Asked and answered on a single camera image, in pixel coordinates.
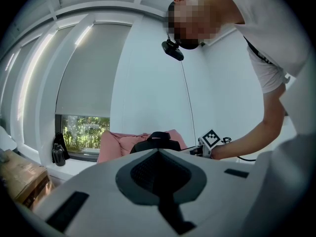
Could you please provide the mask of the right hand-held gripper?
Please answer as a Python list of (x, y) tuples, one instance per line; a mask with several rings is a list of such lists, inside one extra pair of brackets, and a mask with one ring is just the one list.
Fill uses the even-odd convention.
[(211, 151), (219, 142), (221, 142), (221, 138), (214, 130), (210, 130), (199, 137), (197, 146), (185, 148), (181, 151), (190, 151), (190, 155), (193, 156), (211, 158)]

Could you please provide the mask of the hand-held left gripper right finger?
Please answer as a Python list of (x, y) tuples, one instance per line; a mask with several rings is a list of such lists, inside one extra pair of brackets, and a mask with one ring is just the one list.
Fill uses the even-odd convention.
[(243, 237), (246, 218), (266, 174), (266, 154), (254, 164), (212, 160), (183, 152), (163, 155), (190, 169), (190, 181), (174, 195), (185, 222), (194, 224), (184, 237)]

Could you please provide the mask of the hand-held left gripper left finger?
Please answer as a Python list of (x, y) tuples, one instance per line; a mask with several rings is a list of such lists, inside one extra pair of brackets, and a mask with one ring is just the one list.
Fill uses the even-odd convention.
[(52, 191), (34, 213), (44, 221), (72, 195), (89, 195), (65, 230), (70, 237), (172, 237), (174, 230), (156, 206), (136, 205), (116, 185), (116, 173), (131, 161), (147, 154), (135, 153), (95, 164)]

